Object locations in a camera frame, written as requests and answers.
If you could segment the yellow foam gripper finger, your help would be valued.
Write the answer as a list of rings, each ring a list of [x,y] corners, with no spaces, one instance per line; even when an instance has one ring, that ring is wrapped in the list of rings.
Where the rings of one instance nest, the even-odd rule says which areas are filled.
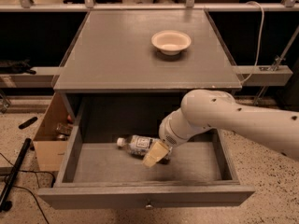
[[[148,168],[155,165],[169,153],[169,146],[162,141],[156,141],[145,155],[142,164]]]

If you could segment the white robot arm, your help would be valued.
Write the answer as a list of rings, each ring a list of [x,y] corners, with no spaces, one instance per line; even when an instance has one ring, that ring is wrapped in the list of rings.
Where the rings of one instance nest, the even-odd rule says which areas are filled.
[[[159,140],[143,159],[155,165],[174,147],[211,129],[232,131],[260,145],[299,160],[299,113],[240,105],[224,91],[194,90],[184,95],[180,108],[165,117]]]

